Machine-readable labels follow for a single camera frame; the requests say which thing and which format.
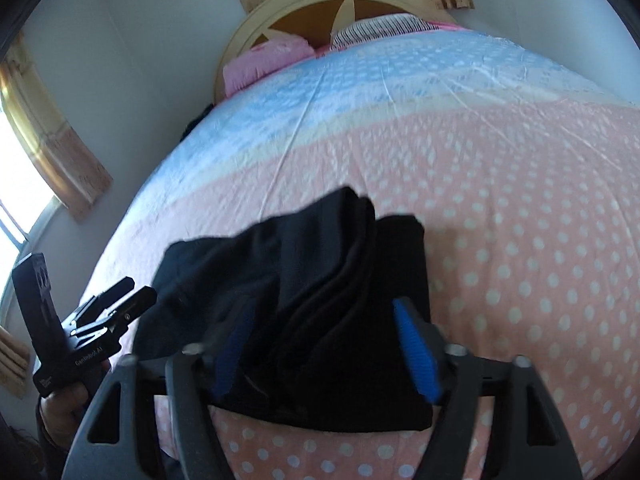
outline pink bedsheet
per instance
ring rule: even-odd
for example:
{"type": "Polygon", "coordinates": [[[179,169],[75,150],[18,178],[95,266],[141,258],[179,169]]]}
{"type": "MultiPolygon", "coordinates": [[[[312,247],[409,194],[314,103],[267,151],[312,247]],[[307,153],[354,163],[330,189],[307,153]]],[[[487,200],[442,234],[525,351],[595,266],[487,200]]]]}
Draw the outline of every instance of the pink bedsheet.
{"type": "MultiPolygon", "coordinates": [[[[590,479],[640,427],[639,161],[640,110],[508,41],[380,40],[216,108],[140,192],[86,293],[123,275],[150,283],[169,243],[233,235],[348,184],[380,215],[424,224],[434,322],[475,354],[532,358],[590,479]]],[[[479,407],[471,479],[491,409],[479,407]]],[[[158,412],[175,456],[165,399],[158,412]]],[[[213,419],[246,479],[410,478],[430,436],[213,419]]]]}

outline striped pillow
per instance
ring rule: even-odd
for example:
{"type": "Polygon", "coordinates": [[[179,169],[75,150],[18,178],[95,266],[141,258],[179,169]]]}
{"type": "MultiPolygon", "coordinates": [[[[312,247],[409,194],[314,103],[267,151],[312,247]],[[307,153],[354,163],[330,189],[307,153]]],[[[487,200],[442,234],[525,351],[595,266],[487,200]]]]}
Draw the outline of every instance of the striped pillow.
{"type": "Polygon", "coordinates": [[[358,20],[349,25],[349,27],[335,32],[331,38],[331,49],[342,50],[365,41],[438,29],[437,25],[431,25],[431,23],[421,20],[414,14],[388,14],[376,18],[358,20]]]}

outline bed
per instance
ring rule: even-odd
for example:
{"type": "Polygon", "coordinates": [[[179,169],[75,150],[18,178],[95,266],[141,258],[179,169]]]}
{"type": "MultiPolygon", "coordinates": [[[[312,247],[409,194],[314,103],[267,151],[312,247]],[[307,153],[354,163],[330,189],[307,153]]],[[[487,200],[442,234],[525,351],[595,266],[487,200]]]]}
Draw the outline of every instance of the bed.
{"type": "MultiPolygon", "coordinates": [[[[475,354],[530,356],[585,478],[640,428],[640,110],[510,41],[436,30],[304,60],[224,100],[222,66],[280,32],[318,47],[431,0],[269,0],[232,38],[216,108],[156,169],[85,295],[149,284],[173,241],[233,235],[348,184],[425,226],[431,315],[475,354]]],[[[135,327],[123,338],[131,348],[135,327]]],[[[168,405],[162,448],[176,456],[168,405]]],[[[481,474],[492,402],[465,477],[481,474]]],[[[410,478],[430,430],[325,434],[212,410],[237,478],[410,478]]]]}

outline headboard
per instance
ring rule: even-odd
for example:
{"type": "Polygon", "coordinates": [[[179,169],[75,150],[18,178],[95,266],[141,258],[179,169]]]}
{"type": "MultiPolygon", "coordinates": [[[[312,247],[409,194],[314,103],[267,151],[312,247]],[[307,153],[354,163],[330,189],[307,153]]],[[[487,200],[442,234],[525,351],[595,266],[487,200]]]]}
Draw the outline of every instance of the headboard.
{"type": "Polygon", "coordinates": [[[242,22],[226,47],[216,73],[214,102],[224,98],[222,68],[230,60],[278,34],[296,34],[314,48],[329,44],[331,33],[356,20],[410,12],[431,21],[455,23],[433,0],[267,0],[242,22]]]}

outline metal screw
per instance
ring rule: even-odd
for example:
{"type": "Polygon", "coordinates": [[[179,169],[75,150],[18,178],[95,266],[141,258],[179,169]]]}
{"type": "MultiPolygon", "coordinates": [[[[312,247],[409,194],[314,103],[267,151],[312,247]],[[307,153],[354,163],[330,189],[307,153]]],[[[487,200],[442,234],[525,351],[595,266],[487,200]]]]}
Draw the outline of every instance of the metal screw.
{"type": "Polygon", "coordinates": [[[513,364],[518,368],[531,368],[531,359],[524,355],[517,355],[513,360],[513,364]]]}
{"type": "Polygon", "coordinates": [[[446,354],[453,355],[455,357],[462,357],[466,355],[466,348],[462,345],[448,344],[445,346],[444,351],[446,354]]]}
{"type": "Polygon", "coordinates": [[[138,362],[138,356],[134,354],[124,354],[118,364],[121,366],[133,366],[138,362]]]}
{"type": "Polygon", "coordinates": [[[182,349],[185,355],[200,355],[204,352],[202,343],[190,343],[182,349]]]}

